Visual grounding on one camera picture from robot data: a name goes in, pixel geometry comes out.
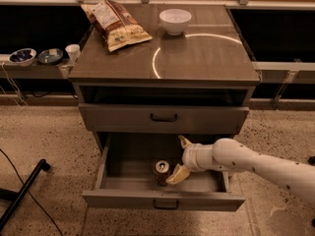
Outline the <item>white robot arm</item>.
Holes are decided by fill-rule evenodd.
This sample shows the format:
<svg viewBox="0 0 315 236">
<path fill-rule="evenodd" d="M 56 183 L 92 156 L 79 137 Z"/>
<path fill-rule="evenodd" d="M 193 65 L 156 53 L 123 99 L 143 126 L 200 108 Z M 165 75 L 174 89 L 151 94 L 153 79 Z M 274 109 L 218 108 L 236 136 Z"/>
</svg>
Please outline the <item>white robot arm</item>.
<svg viewBox="0 0 315 236">
<path fill-rule="evenodd" d="M 167 184 L 179 184 L 193 172 L 248 171 L 315 204 L 314 166 L 256 152 L 234 139 L 218 139 L 212 145 L 193 144 L 183 136 L 179 140 L 182 164 L 175 166 Z"/>
</svg>

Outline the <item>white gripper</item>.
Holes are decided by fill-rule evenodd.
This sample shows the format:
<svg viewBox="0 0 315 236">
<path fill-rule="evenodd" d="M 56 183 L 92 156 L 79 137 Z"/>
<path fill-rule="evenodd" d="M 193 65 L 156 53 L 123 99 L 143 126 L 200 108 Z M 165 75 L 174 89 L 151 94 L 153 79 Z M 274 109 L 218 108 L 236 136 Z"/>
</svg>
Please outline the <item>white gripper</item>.
<svg viewBox="0 0 315 236">
<path fill-rule="evenodd" d="M 182 155 L 183 165 L 176 164 L 173 173 L 166 179 L 167 184 L 179 184 L 190 175 L 190 172 L 220 170 L 220 166 L 213 158 L 212 145 L 192 144 L 182 135 L 179 135 L 178 139 L 184 149 Z"/>
</svg>

